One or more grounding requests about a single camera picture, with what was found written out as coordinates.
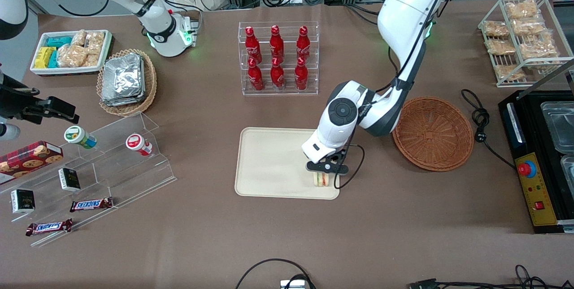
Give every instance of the yellow control panel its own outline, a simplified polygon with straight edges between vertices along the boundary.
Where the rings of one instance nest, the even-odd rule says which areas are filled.
[[[556,215],[536,155],[530,153],[514,161],[533,225],[556,225]]]

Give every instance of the snickers bar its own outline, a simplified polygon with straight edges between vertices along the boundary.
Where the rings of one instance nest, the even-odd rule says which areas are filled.
[[[44,234],[45,232],[57,232],[66,231],[70,232],[72,230],[72,219],[68,219],[64,222],[57,223],[46,223],[46,224],[30,224],[26,230],[26,236]]]
[[[76,210],[106,209],[113,206],[111,197],[94,199],[92,201],[72,201],[70,213]]]

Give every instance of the brown table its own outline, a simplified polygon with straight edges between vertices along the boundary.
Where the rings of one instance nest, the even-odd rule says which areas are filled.
[[[476,25],[494,1],[452,2],[433,27],[409,97],[438,96],[470,117],[460,96],[471,88],[492,115],[490,144],[510,158],[496,109],[512,89],[494,85]],[[318,19],[318,96],[244,97],[236,34],[239,21]],[[434,173],[408,162],[391,137],[357,130],[367,152],[355,180],[334,201],[240,197],[234,177],[241,130],[248,126],[314,129],[330,91],[356,80],[376,89],[393,77],[377,28],[342,7],[257,8],[206,13],[197,48],[159,56],[140,34],[136,17],[39,17],[39,31],[107,29],[113,50],[139,48],[158,72],[156,100],[146,112],[178,181],[43,248],[0,212],[0,287],[232,288],[252,264],[289,258],[319,288],[403,288],[442,281],[508,282],[514,265],[557,284],[574,278],[574,236],[533,235],[515,172],[481,144],[457,170]],[[80,123],[95,130],[118,119],[98,106],[95,76],[39,78],[25,83],[41,95],[77,106]],[[69,125],[46,119],[17,122],[20,139],[63,143]],[[350,156],[350,167],[359,154]],[[279,263],[255,269],[245,288],[277,288],[297,271]]]

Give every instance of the woven basket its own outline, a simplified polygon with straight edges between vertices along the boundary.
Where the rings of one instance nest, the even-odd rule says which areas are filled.
[[[462,166],[474,146],[472,128],[451,103],[436,97],[407,101],[393,138],[400,152],[417,166],[449,171]]]
[[[147,96],[145,100],[141,103],[134,103],[134,104],[127,104],[127,105],[120,105],[120,106],[108,106],[105,105],[102,101],[100,101],[100,107],[104,109],[107,113],[119,115],[123,117],[127,117],[132,115],[136,112],[143,112],[152,104],[154,97],[156,97],[156,90],[157,90],[157,76],[156,76],[156,69],[154,68],[152,61],[149,59],[147,54],[145,54],[141,50],[133,50],[129,48],[128,50],[122,50],[118,53],[111,55],[109,58],[118,58],[127,55],[128,53],[136,53],[139,54],[143,58],[143,74],[145,76],[145,90]],[[96,92],[100,99],[102,99],[102,77],[103,77],[104,69],[100,69],[98,73],[98,84],[96,85]]]

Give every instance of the coca-cola bottle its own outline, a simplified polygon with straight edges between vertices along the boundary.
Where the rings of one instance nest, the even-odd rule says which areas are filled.
[[[252,86],[256,91],[262,91],[265,88],[265,83],[263,82],[261,70],[257,66],[256,60],[254,58],[249,58],[248,65],[249,81],[252,83]]]
[[[248,26],[245,28],[245,34],[247,35],[245,39],[245,48],[248,50],[248,55],[250,58],[254,58],[257,64],[261,64],[263,57],[261,56],[261,48],[259,46],[259,41],[253,33],[253,28]]]
[[[309,47],[311,42],[307,37],[307,27],[302,26],[299,28],[299,38],[297,39],[297,58],[302,57],[307,60],[309,58]]]
[[[285,78],[283,77],[283,68],[278,58],[271,59],[271,81],[273,82],[273,89],[282,91],[285,89]]]
[[[298,91],[307,89],[307,66],[305,66],[305,59],[303,57],[297,58],[297,66],[295,67],[295,85]]]
[[[283,38],[279,35],[279,27],[277,25],[271,27],[269,46],[271,47],[271,57],[277,58],[279,64],[282,64],[285,59],[285,48],[283,47]]]

